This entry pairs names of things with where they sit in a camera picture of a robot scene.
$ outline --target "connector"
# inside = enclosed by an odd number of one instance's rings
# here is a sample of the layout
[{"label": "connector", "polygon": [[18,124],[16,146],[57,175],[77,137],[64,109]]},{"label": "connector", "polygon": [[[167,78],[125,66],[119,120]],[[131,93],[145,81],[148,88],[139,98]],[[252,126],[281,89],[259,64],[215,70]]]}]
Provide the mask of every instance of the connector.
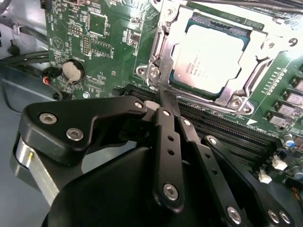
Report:
[{"label": "connector", "polygon": [[268,176],[265,171],[263,169],[260,169],[260,173],[259,173],[259,181],[261,183],[266,183],[269,184],[270,182],[272,182],[273,179],[271,179],[270,176]]},{"label": "connector", "polygon": [[277,170],[285,170],[287,168],[287,164],[282,161],[277,155],[274,155],[274,158],[272,160],[272,166],[273,168],[277,169]]}]

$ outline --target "black plastic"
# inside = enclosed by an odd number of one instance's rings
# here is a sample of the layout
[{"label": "black plastic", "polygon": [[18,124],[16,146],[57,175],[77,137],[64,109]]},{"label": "black plastic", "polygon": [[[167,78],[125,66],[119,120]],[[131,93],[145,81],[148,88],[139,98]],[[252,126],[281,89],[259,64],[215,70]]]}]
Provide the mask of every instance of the black plastic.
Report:
[{"label": "black plastic", "polygon": [[[124,96],[32,104],[23,111],[19,133],[33,149],[58,163],[73,165],[83,159],[90,145],[95,142],[96,133],[103,135],[102,132],[110,131],[108,143],[123,143],[119,139],[122,122],[129,117],[142,118],[147,111],[142,103],[143,107],[138,108],[135,102],[141,103],[135,97]],[[51,125],[43,124],[39,120],[43,113],[54,114],[58,121]],[[66,131],[69,128],[80,129],[84,134],[83,139],[72,141],[67,138]]]},{"label": "black plastic", "polygon": [[209,193],[198,171],[183,164],[185,205],[178,215],[153,213],[154,154],[128,151],[64,187],[48,215],[48,227],[215,227]]}]

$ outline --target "cable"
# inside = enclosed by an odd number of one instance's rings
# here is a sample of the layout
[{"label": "cable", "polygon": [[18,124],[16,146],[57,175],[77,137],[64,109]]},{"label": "cable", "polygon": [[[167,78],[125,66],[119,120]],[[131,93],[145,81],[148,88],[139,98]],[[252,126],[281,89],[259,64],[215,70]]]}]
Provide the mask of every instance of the cable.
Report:
[{"label": "cable", "polygon": [[[10,22],[9,20],[7,20],[4,17],[0,17],[0,24],[3,24],[6,27],[9,27],[11,29],[14,28],[14,23]],[[27,34],[27,35],[31,35],[31,36],[35,37],[36,39],[38,39],[39,41],[43,42],[44,44],[48,45],[47,37],[30,27],[22,26],[20,28],[20,32]]]},{"label": "cable", "polygon": [[3,82],[3,80],[2,80],[1,91],[2,91],[2,96],[3,96],[3,99],[4,99],[4,103],[5,103],[5,105],[7,106],[7,108],[8,108],[11,112],[13,112],[14,114],[16,114],[16,115],[21,115],[22,112],[19,112],[19,111],[15,110],[13,107],[11,107],[11,105],[10,105],[10,103],[9,103],[8,96],[7,96],[6,92],[5,92],[5,87],[4,87],[4,82]]},{"label": "cable", "polygon": [[10,3],[11,0],[3,0],[3,2],[0,4],[0,15],[6,11]]},{"label": "cable", "polygon": [[43,76],[42,77],[42,81],[44,84],[48,85],[54,92],[56,92],[59,95],[58,101],[62,101],[63,100],[63,94],[62,92],[54,85],[51,84],[51,82],[49,81],[49,79],[47,78],[47,76]]},{"label": "cable", "polygon": [[49,62],[49,57],[33,58],[33,59],[24,59],[10,65],[22,65],[22,64],[38,64]]},{"label": "cable", "polygon": [[256,7],[256,8],[270,9],[273,11],[279,11],[284,13],[303,14],[303,8],[275,6],[268,3],[256,2],[256,1],[242,1],[242,0],[194,0],[194,1],[203,2],[203,3],[244,6],[244,7]]},{"label": "cable", "polygon": [[0,60],[0,65],[9,65],[14,64],[20,61],[24,61],[25,59],[33,59],[39,57],[48,57],[48,51],[39,51],[33,53],[26,53],[18,56],[12,56],[8,58],[3,58]]},{"label": "cable", "polygon": [[37,40],[43,42],[44,44],[48,45],[48,41],[47,41],[47,38],[45,35],[37,32],[36,30],[30,28],[30,27],[21,27],[20,28],[20,32],[24,33],[24,34],[27,34],[27,35],[30,35],[34,38],[36,38]]}]

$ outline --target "microchip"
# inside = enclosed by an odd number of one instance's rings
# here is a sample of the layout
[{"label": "microchip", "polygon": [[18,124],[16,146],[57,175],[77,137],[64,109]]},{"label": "microchip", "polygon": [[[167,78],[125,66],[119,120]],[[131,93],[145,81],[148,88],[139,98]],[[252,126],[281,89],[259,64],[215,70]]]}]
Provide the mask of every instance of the microchip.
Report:
[{"label": "microchip", "polygon": [[303,95],[300,92],[287,91],[284,95],[284,100],[295,105],[300,105],[303,102]]},{"label": "microchip", "polygon": [[293,105],[283,101],[279,101],[275,106],[275,109],[278,113],[283,114],[285,116],[291,116],[295,111]]},{"label": "microchip", "polygon": [[278,114],[276,112],[271,111],[269,115],[267,116],[268,122],[277,125],[277,126],[282,126],[285,122],[286,119],[283,115]]},{"label": "microchip", "polygon": [[303,78],[297,77],[293,82],[293,87],[296,90],[303,91]]},{"label": "microchip", "polygon": [[243,40],[214,29],[192,25],[180,49],[174,79],[179,82],[218,94],[241,69],[239,58],[243,54]]},{"label": "microchip", "polygon": [[140,40],[140,36],[136,35],[136,34],[132,34],[131,35],[131,39],[134,40],[134,41],[139,41]]}]

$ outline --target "silver bolt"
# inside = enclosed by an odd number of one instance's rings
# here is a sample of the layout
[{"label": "silver bolt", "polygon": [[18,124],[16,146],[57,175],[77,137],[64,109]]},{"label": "silver bolt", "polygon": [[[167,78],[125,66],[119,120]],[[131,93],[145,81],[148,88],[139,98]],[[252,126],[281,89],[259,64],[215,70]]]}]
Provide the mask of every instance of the silver bolt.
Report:
[{"label": "silver bolt", "polygon": [[249,107],[245,107],[244,109],[243,109],[243,111],[245,112],[245,113],[250,113],[251,112],[251,108],[249,108]]},{"label": "silver bolt", "polygon": [[44,124],[55,124],[57,122],[56,116],[51,113],[43,113],[39,116],[39,119]]},{"label": "silver bolt", "polygon": [[171,7],[167,9],[164,13],[164,17],[170,22],[177,16],[177,11],[175,8]]},{"label": "silver bolt", "polygon": [[187,125],[190,126],[190,122],[188,120],[183,120],[183,122]]},{"label": "silver bolt", "polygon": [[290,224],[288,216],[283,211],[280,211],[280,216],[287,224]]},{"label": "silver bolt", "polygon": [[87,91],[83,92],[83,98],[90,98],[90,93],[88,93]]},{"label": "silver bolt", "polygon": [[268,215],[270,216],[270,218],[275,222],[275,223],[279,223],[279,218],[278,216],[272,211],[272,210],[268,210]]},{"label": "silver bolt", "polygon": [[210,138],[209,141],[210,141],[212,144],[217,145],[217,141],[214,140],[213,138]]},{"label": "silver bolt", "polygon": [[157,73],[156,73],[156,72],[151,72],[151,76],[152,76],[153,78],[155,78],[155,77],[157,77]]},{"label": "silver bolt", "polygon": [[83,132],[80,129],[71,128],[66,131],[66,136],[70,140],[80,141],[83,139]]},{"label": "silver bolt", "polygon": [[137,106],[138,108],[143,108],[141,103],[135,102],[134,105]]},{"label": "silver bolt", "polygon": [[171,185],[169,183],[167,183],[167,184],[164,185],[163,192],[166,195],[166,197],[169,200],[172,200],[172,201],[177,200],[177,198],[179,196],[177,189],[173,185]]},{"label": "silver bolt", "polygon": [[170,113],[166,110],[163,110],[163,113],[166,115],[166,116],[170,116]]},{"label": "silver bolt", "polygon": [[241,224],[241,216],[234,207],[228,207],[227,213],[234,223],[237,225]]},{"label": "silver bolt", "polygon": [[234,107],[238,107],[242,104],[242,100],[241,99],[238,99],[238,98],[234,98],[232,101],[231,101],[231,105],[234,106]]},{"label": "silver bolt", "polygon": [[138,73],[138,75],[143,75],[144,74],[144,69],[139,68],[137,73]]}]

